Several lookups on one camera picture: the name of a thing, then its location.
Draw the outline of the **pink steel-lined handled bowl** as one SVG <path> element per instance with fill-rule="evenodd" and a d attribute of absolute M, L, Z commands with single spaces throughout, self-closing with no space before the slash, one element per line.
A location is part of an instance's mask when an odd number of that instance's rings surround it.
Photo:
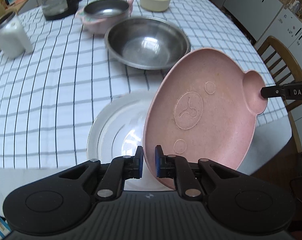
<path fill-rule="evenodd" d="M 134 0 L 97 0 L 79 9 L 75 18 L 90 33 L 105 35 L 109 28 L 131 15 L 133 3 Z"/>

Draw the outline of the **large stainless steel bowl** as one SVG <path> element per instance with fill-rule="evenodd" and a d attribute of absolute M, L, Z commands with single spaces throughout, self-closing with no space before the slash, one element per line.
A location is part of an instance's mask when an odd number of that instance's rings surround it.
<path fill-rule="evenodd" d="M 191 49 L 182 29 L 154 17 L 121 20 L 105 33 L 104 41 L 113 58 L 142 70 L 169 69 Z"/>

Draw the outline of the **checkered white tablecloth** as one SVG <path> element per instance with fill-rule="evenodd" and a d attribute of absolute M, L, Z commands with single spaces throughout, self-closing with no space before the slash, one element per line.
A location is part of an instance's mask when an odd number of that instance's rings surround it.
<path fill-rule="evenodd" d="M 80 8 L 96 0 L 83 0 Z M 142 9 L 132 16 L 169 21 L 189 38 L 191 50 L 212 47 L 244 72 L 274 81 L 254 47 L 209 0 L 171 0 L 165 12 Z M 109 56 L 104 38 L 78 18 L 46 21 L 40 7 L 19 16 L 34 46 L 9 59 L 0 53 L 0 168 L 60 168 L 86 161 L 95 117 L 113 99 L 135 90 L 157 90 L 169 70 L 141 70 Z"/>

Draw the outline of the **cream round bowl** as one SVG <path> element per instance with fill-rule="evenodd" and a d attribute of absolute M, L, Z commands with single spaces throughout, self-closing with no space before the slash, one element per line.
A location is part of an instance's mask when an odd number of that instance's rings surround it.
<path fill-rule="evenodd" d="M 171 0 L 140 0 L 140 6 L 153 12 L 164 12 L 169 8 Z"/>

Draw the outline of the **wooden chair at right side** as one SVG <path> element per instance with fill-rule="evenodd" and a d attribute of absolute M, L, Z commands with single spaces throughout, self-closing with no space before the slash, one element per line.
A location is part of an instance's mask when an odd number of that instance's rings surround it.
<path fill-rule="evenodd" d="M 267 70 L 271 72 L 272 70 L 274 70 L 274 68 L 277 68 L 279 63 L 284 63 L 281 68 L 279 68 L 275 73 L 271 74 L 272 78 L 275 79 L 283 71 L 288 71 L 286 75 L 275 82 L 275 85 L 302 81 L 302 69 L 300 65 L 298 64 L 292 53 L 289 51 L 289 49 L 286 48 L 286 46 L 284 46 L 284 44 L 277 38 L 269 36 L 257 50 L 258 55 L 263 55 L 263 53 L 265 53 L 265 51 L 269 47 L 272 47 L 274 51 L 264 60 L 264 64 L 267 64 L 276 55 L 278 55 L 279 58 L 276 59 L 276 61 L 274 61 L 270 66 L 268 66 Z M 285 102 L 285 107 L 288 112 L 302 105 L 302 100 L 282 99 Z"/>

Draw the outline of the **white cabinet wall unit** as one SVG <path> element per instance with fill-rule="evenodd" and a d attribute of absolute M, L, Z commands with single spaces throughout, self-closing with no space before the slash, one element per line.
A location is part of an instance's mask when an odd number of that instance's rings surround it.
<path fill-rule="evenodd" d="M 280 0 L 210 0 L 251 35 L 255 49 L 269 37 L 291 52 L 302 70 L 302 21 Z"/>

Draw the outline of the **pink bear-shaped plate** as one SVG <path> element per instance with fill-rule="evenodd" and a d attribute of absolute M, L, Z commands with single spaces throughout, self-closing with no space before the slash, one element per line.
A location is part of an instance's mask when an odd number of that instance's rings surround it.
<path fill-rule="evenodd" d="M 219 50 L 197 49 L 181 58 L 157 90 L 144 125 L 144 158 L 151 174 L 156 174 L 156 146 L 190 163 L 207 158 L 239 168 L 257 116 L 267 107 L 260 93 L 264 86 L 258 72 L 244 72 Z"/>

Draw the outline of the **large white ceramic plate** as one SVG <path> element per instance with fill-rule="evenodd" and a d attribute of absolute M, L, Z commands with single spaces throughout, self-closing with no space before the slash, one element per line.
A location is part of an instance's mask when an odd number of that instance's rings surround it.
<path fill-rule="evenodd" d="M 137 90 L 105 106 L 91 126 L 86 155 L 102 164 L 132 156 L 143 145 L 143 130 L 154 91 Z"/>

